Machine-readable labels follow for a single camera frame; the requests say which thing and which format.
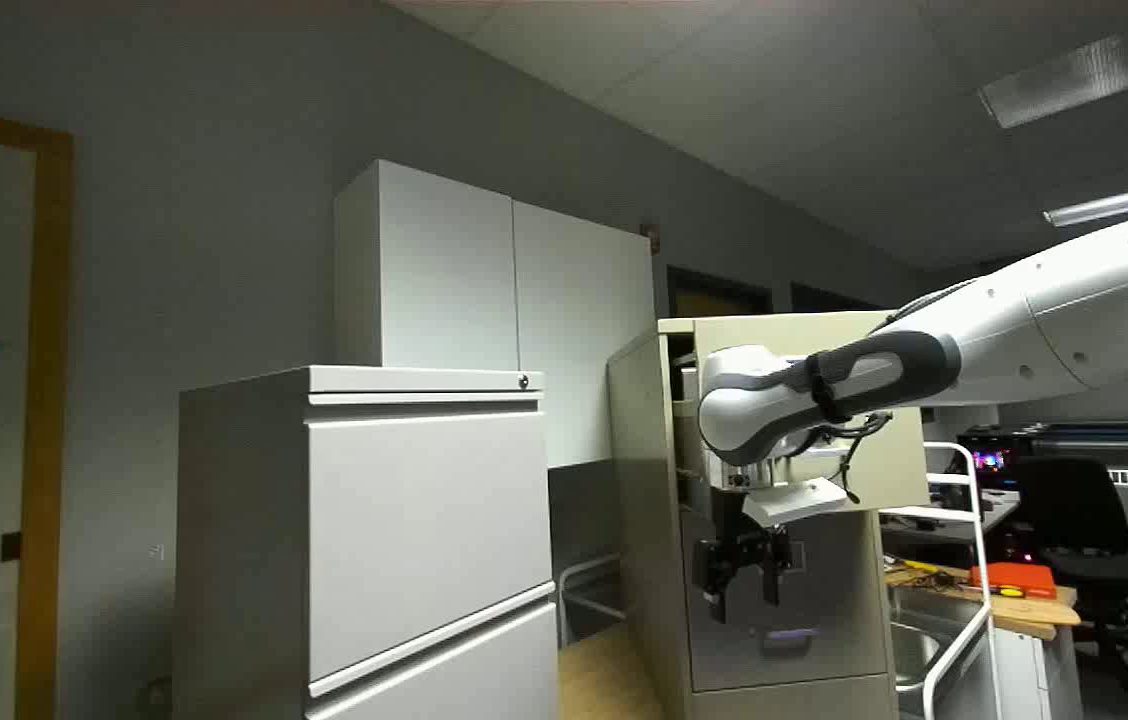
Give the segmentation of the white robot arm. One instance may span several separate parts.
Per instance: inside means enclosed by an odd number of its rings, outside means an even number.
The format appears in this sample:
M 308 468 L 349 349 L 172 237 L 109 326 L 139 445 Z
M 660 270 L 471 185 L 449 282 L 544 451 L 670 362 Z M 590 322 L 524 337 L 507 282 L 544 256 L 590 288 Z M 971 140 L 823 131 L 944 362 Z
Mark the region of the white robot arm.
M 1073 396 L 1128 376 L 1128 221 L 987 276 L 925 293 L 872 333 L 807 354 L 765 343 L 698 361 L 695 437 L 713 468 L 713 537 L 692 549 L 692 585 L 728 620 L 728 585 L 757 564 L 781 598 L 789 528 L 843 506 L 848 489 L 814 481 L 781 491 L 776 459 L 843 437 L 851 414 Z

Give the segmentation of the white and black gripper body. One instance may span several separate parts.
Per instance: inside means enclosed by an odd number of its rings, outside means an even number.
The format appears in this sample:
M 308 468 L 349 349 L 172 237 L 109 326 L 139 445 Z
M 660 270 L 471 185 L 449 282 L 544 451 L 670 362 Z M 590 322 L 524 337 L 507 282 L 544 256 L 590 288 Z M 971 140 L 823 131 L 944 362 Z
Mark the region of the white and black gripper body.
M 702 459 L 713 537 L 702 558 L 713 567 L 781 564 L 789 528 L 823 513 L 851 506 L 851 491 L 832 477 L 789 477 L 781 459 L 725 465 Z

